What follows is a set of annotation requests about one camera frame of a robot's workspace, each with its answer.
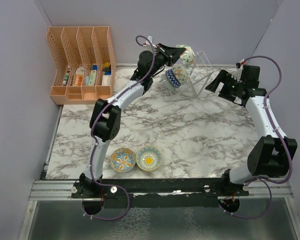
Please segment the white bowl orange flower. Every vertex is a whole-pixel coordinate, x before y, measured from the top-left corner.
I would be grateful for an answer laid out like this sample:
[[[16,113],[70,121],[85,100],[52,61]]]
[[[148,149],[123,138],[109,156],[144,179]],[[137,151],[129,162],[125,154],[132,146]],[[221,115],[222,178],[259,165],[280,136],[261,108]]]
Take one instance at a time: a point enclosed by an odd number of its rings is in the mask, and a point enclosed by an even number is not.
[[[180,56],[180,59],[186,68],[189,68],[194,63],[195,53],[189,45],[180,44],[177,48],[185,48],[185,51]]]

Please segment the white bowl orange leaves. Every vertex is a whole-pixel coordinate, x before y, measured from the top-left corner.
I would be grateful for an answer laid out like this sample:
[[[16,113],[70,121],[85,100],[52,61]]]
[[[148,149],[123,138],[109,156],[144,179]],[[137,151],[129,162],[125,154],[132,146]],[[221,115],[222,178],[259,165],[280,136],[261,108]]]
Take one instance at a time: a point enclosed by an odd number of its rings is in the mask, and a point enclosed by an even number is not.
[[[183,64],[172,66],[172,72],[181,85],[184,85],[189,77],[188,70]]]

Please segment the teal green bowl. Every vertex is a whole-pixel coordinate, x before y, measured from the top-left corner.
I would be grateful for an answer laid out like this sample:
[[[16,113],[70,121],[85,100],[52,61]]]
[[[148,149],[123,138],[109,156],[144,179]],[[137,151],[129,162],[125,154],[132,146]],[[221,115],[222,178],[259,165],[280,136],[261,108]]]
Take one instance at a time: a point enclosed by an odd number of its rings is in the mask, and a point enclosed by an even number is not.
[[[167,79],[166,75],[162,75],[161,76],[161,80],[163,82],[163,84],[165,85],[165,87],[173,94],[175,95],[176,92],[176,88],[169,82],[169,80]]]

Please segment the blue yellow sun bowl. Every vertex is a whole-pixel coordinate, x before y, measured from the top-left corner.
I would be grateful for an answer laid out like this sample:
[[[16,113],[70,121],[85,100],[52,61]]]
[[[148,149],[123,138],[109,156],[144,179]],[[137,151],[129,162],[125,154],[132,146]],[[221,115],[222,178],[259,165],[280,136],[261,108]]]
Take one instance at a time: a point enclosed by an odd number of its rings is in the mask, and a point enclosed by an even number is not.
[[[155,146],[145,145],[136,153],[136,164],[143,171],[154,171],[161,166],[162,162],[162,153]]]

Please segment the blue orange floral bowl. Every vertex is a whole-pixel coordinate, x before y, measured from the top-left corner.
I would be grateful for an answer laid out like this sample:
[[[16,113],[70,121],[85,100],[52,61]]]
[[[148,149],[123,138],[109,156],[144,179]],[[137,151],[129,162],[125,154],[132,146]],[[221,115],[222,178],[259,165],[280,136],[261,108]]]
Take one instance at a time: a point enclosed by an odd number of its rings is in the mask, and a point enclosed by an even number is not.
[[[110,165],[117,173],[129,172],[136,164],[136,155],[129,148],[118,148],[110,156]]]

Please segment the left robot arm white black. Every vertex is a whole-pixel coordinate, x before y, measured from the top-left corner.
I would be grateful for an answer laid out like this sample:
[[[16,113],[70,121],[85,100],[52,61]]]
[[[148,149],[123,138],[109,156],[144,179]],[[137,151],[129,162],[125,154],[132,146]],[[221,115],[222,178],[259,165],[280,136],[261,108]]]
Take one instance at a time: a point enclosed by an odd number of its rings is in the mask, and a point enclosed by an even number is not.
[[[152,86],[154,75],[163,66],[173,66],[186,51],[184,47],[169,47],[161,43],[151,44],[151,51],[144,50],[139,55],[137,68],[127,86],[106,100],[98,99],[90,120],[90,135],[94,139],[87,170],[79,177],[84,183],[87,196],[96,197],[101,190],[98,182],[103,176],[103,164],[111,141],[117,136],[121,126],[121,113],[129,104],[143,96]]]

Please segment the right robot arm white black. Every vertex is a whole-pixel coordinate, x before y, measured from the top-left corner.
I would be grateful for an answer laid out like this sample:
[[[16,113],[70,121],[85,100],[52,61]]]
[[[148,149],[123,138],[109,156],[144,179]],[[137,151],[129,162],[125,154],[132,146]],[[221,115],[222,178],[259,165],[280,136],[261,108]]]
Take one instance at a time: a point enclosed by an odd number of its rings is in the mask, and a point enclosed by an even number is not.
[[[249,112],[256,128],[258,141],[247,157],[244,166],[230,169],[228,178],[220,182],[219,189],[230,196],[243,185],[256,179],[276,182],[276,178],[289,177],[292,160],[298,144],[294,138],[287,137],[280,128],[271,109],[269,95],[259,87],[260,67],[237,63],[237,71],[230,73],[222,69],[217,77],[206,86],[206,90],[215,92],[223,84],[219,97],[235,102]]]

